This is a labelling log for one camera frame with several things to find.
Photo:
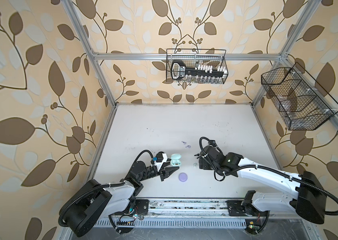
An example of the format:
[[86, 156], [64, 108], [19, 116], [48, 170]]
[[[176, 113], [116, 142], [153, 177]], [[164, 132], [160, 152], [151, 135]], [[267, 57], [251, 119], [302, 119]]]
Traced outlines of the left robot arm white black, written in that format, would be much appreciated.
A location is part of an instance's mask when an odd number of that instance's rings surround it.
[[136, 158], [126, 176], [118, 183], [100, 184], [94, 179], [86, 182], [60, 209], [58, 224], [69, 228], [77, 237], [87, 234], [96, 222], [107, 217], [117, 233], [127, 232], [136, 219], [148, 213], [149, 201], [138, 200], [144, 180], [159, 177], [164, 181], [181, 166], [181, 155], [170, 157], [164, 152], [156, 155], [149, 150], [138, 154], [149, 154], [151, 165]]

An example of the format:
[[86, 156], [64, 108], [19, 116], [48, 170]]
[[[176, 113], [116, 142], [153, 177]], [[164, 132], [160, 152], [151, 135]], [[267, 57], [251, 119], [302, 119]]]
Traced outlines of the mint green charging case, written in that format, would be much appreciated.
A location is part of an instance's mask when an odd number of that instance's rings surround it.
[[171, 166], [172, 167], [180, 167], [182, 165], [181, 158], [182, 158], [181, 154], [172, 154], [171, 157], [170, 157]]

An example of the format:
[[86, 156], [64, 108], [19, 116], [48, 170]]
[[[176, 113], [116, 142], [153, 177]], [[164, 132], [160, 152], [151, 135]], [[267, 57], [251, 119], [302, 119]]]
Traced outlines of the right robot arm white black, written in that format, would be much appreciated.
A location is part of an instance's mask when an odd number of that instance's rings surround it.
[[225, 155], [217, 145], [201, 147], [196, 156], [200, 169], [213, 171], [214, 176], [221, 176], [221, 182], [233, 176], [253, 180], [276, 190], [274, 193], [248, 191], [243, 200], [228, 204], [234, 214], [254, 217], [271, 212], [295, 213], [318, 225], [325, 222], [325, 216], [338, 216], [338, 198], [324, 190], [311, 172], [282, 172], [236, 153]]

